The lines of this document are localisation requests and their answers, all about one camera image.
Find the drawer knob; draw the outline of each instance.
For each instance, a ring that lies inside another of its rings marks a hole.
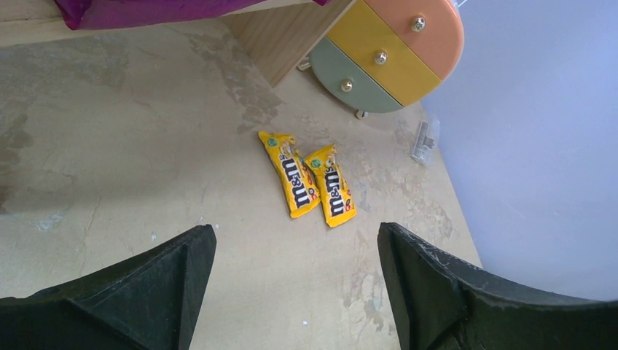
[[[426,25],[425,17],[423,16],[417,16],[412,19],[411,28],[413,31],[417,33],[425,29],[425,25]]]
[[[350,91],[352,91],[352,80],[350,79],[346,79],[343,80],[343,82],[341,82],[341,91],[343,91],[344,93],[349,93]]]
[[[379,52],[373,60],[375,61],[375,64],[382,66],[384,63],[386,63],[386,60],[388,60],[388,55],[386,54],[386,52],[382,51]]]

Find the stained floor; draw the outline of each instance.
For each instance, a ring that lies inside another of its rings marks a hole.
[[[408,156],[420,105],[359,121],[311,73],[269,88],[218,21],[0,50],[0,297],[216,228],[192,349],[398,349],[376,237],[479,264],[447,172]],[[289,219],[257,131],[336,143],[359,213]]]

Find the cabinet leg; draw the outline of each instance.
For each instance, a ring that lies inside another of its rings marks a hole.
[[[368,116],[369,116],[369,112],[362,111],[360,109],[358,111],[356,111],[356,117],[361,119],[361,120],[365,119]]]
[[[299,71],[306,71],[307,69],[311,68],[311,62],[309,61],[309,58],[305,58],[304,60],[300,61],[300,63],[298,63],[298,66],[296,66],[296,68]]]

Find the yellow candy bag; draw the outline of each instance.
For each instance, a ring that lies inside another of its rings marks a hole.
[[[320,203],[320,198],[311,173],[298,152],[292,149],[296,143],[294,135],[260,131],[258,136],[281,179],[290,217],[296,219],[307,214]]]
[[[331,228],[347,222],[356,215],[352,193],[348,183],[343,179],[336,155],[337,151],[332,144],[307,157],[307,162],[316,175],[326,223]]]

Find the purple fabric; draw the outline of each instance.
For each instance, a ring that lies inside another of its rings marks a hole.
[[[112,29],[216,18],[265,0],[55,0],[64,23],[76,29]],[[330,0],[314,0],[324,5]]]

